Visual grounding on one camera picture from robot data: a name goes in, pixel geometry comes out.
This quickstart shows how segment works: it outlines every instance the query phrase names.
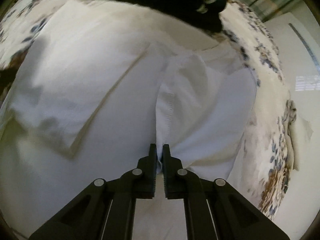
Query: floral bedding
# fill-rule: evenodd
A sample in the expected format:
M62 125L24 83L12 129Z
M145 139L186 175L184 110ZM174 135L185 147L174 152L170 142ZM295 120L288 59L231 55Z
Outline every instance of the floral bedding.
M0 104L5 99L28 49L68 0L19 0L0 22ZM105 0L81 0L95 6ZM208 33L229 39L245 66L257 75L257 96L234 168L228 178L242 195L273 219L287 191L293 169L290 125L296 109L278 59L273 37L247 6L228 0L220 14L223 31Z

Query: white wall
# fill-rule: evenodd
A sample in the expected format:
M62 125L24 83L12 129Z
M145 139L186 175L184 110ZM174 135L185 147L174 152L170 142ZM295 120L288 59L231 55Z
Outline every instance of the white wall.
M302 1L291 13L305 26L320 46L320 26L305 2Z
M310 148L300 152L300 171L292 172L288 191L274 220L274 223L286 232L291 240L300 239L320 208L320 90L296 88L299 78L307 80L308 77L319 77L319 72L307 49L288 24L293 24L318 60L320 60L320 48L315 41L315 36L318 37L319 42L320 28L312 18L311 12L303 6L297 8L295 14L298 14L306 26L291 13L266 22L267 28L279 47L279 58L283 63L285 81L290 87L291 98L296 103L297 113L310 121L313 130Z

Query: fabric fold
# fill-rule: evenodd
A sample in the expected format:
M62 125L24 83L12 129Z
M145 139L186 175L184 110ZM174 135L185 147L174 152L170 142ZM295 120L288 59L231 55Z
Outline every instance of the fabric fold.
M150 46L148 35L125 21L101 18L72 0L52 17L1 108L2 131L15 118L58 150L75 152L100 103Z
M226 179L255 95L255 77L227 42L172 57L156 103L159 160L168 143L184 168Z

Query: metal pin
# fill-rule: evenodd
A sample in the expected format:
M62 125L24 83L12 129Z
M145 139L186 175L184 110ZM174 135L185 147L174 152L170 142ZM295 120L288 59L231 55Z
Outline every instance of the metal pin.
M104 180L103 179L96 179L94 181L94 185L97 186L97 187L100 187L104 184Z
M142 174L142 170L140 170L140 169L134 169L134 170L132 171L132 174L138 176L138 175Z
M184 176L184 175L186 175L187 173L188 173L188 171L185 170L185 169L180 169L180 170L178 170L178 174L181 175L181 176Z
M226 184L226 181L224 179L217 179L216 184L218 186L224 186Z

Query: white cloth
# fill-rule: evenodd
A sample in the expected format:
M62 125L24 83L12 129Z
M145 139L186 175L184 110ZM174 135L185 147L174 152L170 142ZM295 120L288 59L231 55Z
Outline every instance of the white cloth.
M74 154L101 101L132 66L143 57L151 57L153 65L165 64L154 55L154 39L146 32L97 15L95 9L71 0L52 17L30 48L1 109L2 130L14 117L46 143Z
M199 53L169 63L156 104L158 158L168 143L184 168L202 178L227 179L255 101L256 81L227 41L203 54L205 61Z

